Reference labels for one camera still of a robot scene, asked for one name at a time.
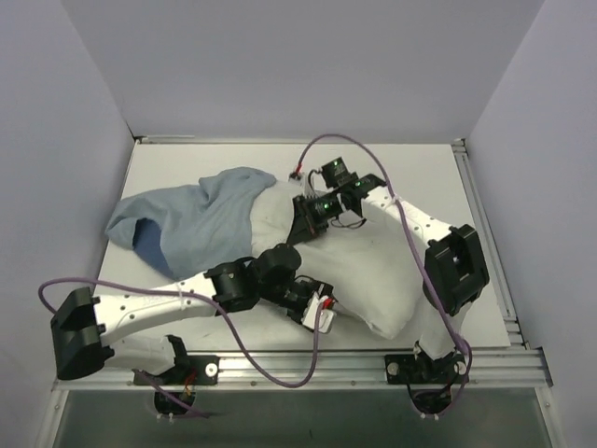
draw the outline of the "wall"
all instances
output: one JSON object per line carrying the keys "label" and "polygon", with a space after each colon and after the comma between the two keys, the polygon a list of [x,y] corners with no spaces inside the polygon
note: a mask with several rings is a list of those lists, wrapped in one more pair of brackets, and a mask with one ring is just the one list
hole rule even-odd
{"label": "wall", "polygon": [[97,273],[132,139],[58,1],[2,2],[0,60],[0,444],[18,448],[55,377],[37,285]]}
{"label": "wall", "polygon": [[448,143],[542,0],[63,3],[135,135]]}
{"label": "wall", "polygon": [[547,0],[470,136],[471,161],[571,446],[595,446],[597,3]]}

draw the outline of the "white table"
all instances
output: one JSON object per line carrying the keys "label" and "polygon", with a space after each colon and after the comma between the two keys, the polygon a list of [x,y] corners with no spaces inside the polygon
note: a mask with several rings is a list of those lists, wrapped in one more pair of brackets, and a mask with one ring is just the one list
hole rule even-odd
{"label": "white table", "polygon": [[[122,197],[150,189],[196,183],[202,176],[215,175],[234,166],[253,166],[286,180],[296,166],[303,145],[137,144],[127,173]],[[426,213],[456,226],[473,224],[471,211],[449,145],[372,145],[385,164],[396,192]],[[378,173],[376,166],[350,145],[316,146],[307,156],[304,169],[316,168],[342,156],[360,175]],[[100,278],[137,287],[159,287],[171,281],[145,265],[137,256],[108,244]],[[109,288],[98,287],[104,293]],[[305,350],[312,347],[312,335],[290,322],[279,310],[261,302],[253,310],[231,315],[245,345],[252,351]],[[341,316],[332,332],[321,338],[328,350],[411,348],[419,338],[421,319],[411,319],[397,338],[387,341],[374,335],[361,322]],[[188,350],[227,352],[238,349],[221,318],[194,318],[144,331],[150,336],[175,334]],[[463,334],[476,348],[507,347],[510,342],[490,283],[474,303],[463,325]]]}

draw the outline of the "gray floor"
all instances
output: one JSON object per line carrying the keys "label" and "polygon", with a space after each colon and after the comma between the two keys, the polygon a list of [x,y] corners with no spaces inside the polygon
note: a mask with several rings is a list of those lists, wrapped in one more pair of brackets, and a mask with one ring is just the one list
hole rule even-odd
{"label": "gray floor", "polygon": [[454,412],[423,421],[405,391],[208,392],[225,413],[170,425],[149,392],[71,392],[55,448],[93,447],[549,447],[535,392],[467,390]]}

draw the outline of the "blue cloth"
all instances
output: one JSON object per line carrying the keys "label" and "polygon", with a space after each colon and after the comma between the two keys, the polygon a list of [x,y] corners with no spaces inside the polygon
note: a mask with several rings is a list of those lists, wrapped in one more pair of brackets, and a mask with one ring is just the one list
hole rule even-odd
{"label": "blue cloth", "polygon": [[201,178],[199,185],[137,194],[117,204],[105,234],[164,275],[188,278],[251,255],[251,208],[275,182],[273,175],[240,167]]}

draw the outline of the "gray-blue fabric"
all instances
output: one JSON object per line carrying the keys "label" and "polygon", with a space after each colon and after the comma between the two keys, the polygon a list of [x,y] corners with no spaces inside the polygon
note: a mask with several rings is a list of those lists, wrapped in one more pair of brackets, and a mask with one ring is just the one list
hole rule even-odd
{"label": "gray-blue fabric", "polygon": [[251,256],[255,198],[276,182],[273,175],[239,167],[202,177],[199,185],[155,189],[121,200],[105,234],[133,249],[137,221],[155,221],[160,249],[174,278],[188,278],[219,263]]}

